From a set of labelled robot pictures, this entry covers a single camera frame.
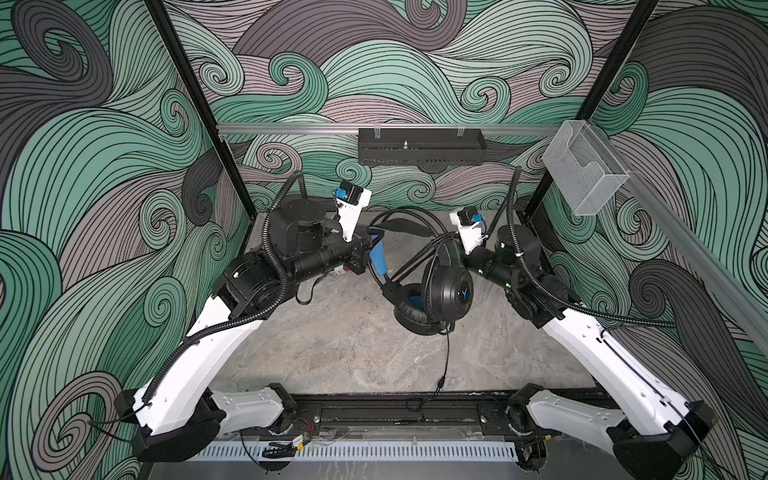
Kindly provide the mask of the black and blue headphones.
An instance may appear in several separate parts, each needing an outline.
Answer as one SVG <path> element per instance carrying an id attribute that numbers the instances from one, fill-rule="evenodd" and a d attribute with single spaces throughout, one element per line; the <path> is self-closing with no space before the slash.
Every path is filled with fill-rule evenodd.
<path id="1" fill-rule="evenodd" d="M 376 214 L 368 225 L 374 238 L 369 266 L 397 322 L 421 336 L 447 336 L 469 312 L 474 295 L 465 251 L 456 232 L 421 207 L 398 207 Z M 383 253 L 386 232 L 425 238 L 427 244 L 389 274 Z"/>

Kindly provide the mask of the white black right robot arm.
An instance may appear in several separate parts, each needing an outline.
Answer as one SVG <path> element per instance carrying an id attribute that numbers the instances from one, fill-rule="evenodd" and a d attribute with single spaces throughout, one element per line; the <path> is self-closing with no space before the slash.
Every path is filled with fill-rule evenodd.
<path id="1" fill-rule="evenodd" d="M 603 315 L 539 267 L 541 243 L 509 220 L 493 249 L 474 207 L 450 215 L 466 268 L 503 288 L 510 306 L 565 347 L 607 391 L 613 409 L 565 398 L 528 384 L 509 400 L 513 430 L 553 430 L 612 454 L 635 479 L 672 479 L 703 452 L 717 416 L 704 401 L 687 400 L 655 376 L 601 325 Z"/>

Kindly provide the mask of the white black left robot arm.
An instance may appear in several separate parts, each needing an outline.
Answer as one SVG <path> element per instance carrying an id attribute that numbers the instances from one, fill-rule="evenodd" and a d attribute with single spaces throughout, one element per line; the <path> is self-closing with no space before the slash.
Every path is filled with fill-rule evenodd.
<path id="1" fill-rule="evenodd" d="M 226 393 L 212 390 L 210 383 L 302 282 L 337 267 L 365 271 L 374 241 L 358 220 L 371 191 L 341 182 L 333 194 L 337 212 L 329 217 L 305 188 L 303 173 L 288 177 L 265 215 L 260 245 L 226 267 L 197 320 L 152 379 L 117 397 L 120 421 L 138 427 L 131 447 L 139 461 L 183 462 L 219 436 L 249 429 L 291 431 L 296 403 L 281 384 Z"/>

